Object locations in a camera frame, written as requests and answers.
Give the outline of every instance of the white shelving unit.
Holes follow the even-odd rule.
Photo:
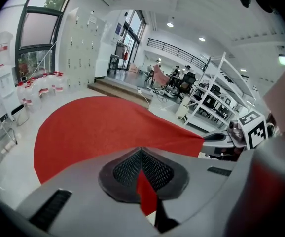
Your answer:
[[[86,88],[94,82],[105,22],[91,10],[76,8],[68,13],[60,42],[59,71],[68,77],[72,89]]]
[[[195,117],[195,114],[197,113],[198,110],[203,109],[205,110],[208,114],[212,115],[213,117],[217,118],[222,124],[228,126],[229,121],[232,120],[232,117],[237,115],[238,113],[235,112],[229,105],[227,105],[223,100],[221,100],[218,96],[213,94],[211,92],[211,88],[214,84],[220,86],[223,88],[229,95],[240,105],[244,106],[245,108],[249,108],[247,105],[247,102],[243,99],[244,95],[248,95],[250,97],[253,97],[252,90],[249,88],[247,83],[244,81],[244,79],[241,77],[240,73],[231,65],[231,63],[225,59],[226,53],[224,52],[223,56],[219,57],[212,57],[212,61],[217,61],[220,60],[219,66],[216,70],[215,73],[213,74],[208,74],[203,76],[204,80],[208,80],[209,83],[209,88],[208,89],[203,89],[201,87],[196,87],[196,89],[199,89],[200,91],[203,92],[202,99],[200,101],[197,101],[193,99],[193,95],[195,93],[195,90],[192,92],[190,99],[192,102],[195,102],[197,106],[195,107],[195,110],[192,113],[188,113],[186,115],[187,121],[184,123],[184,126],[186,126],[188,123],[191,123],[197,127],[200,127],[205,130],[205,127],[207,127],[206,124],[204,124],[204,121],[199,121],[198,117]],[[232,81],[233,83],[228,82],[228,80],[225,78],[225,76],[221,73],[221,71],[226,74]],[[228,121],[226,121],[223,117],[218,115],[214,110],[208,108],[203,104],[204,100],[206,99],[207,96],[210,96],[214,98],[216,101],[218,101],[222,106],[226,107],[229,110],[229,118]]]

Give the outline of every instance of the red circular rug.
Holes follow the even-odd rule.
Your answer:
[[[54,111],[40,127],[34,168],[41,183],[82,160],[132,147],[197,157],[204,140],[133,102],[87,97]]]

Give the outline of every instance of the stair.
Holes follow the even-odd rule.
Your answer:
[[[132,101],[147,109],[149,108],[149,104],[146,102],[146,99],[149,103],[151,103],[152,100],[152,96],[150,95],[147,95],[145,93],[142,93],[141,95],[136,89],[129,88],[120,83],[107,79],[97,79],[95,83],[88,84],[88,88],[107,96],[118,97]]]

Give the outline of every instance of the black slot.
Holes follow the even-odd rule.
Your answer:
[[[223,168],[216,168],[216,167],[209,167],[207,171],[210,171],[215,174],[223,175],[223,176],[230,176],[231,170],[223,169]]]
[[[47,231],[71,195],[72,193],[69,191],[57,190],[30,219],[30,222],[38,228]]]

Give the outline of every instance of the white floor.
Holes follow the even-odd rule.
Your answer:
[[[34,145],[40,126],[47,117],[62,105],[75,99],[91,96],[104,96],[90,89],[70,93],[65,97],[53,96],[43,99],[42,108],[30,113],[30,119],[22,126],[12,125],[15,130],[18,145],[5,137],[0,145],[0,200],[16,209],[18,205],[36,188],[40,182],[34,170]],[[155,115],[182,127],[183,122],[175,118],[174,112],[178,105],[172,101],[161,102],[153,97],[149,110]],[[204,132],[187,126],[187,130],[202,136]]]

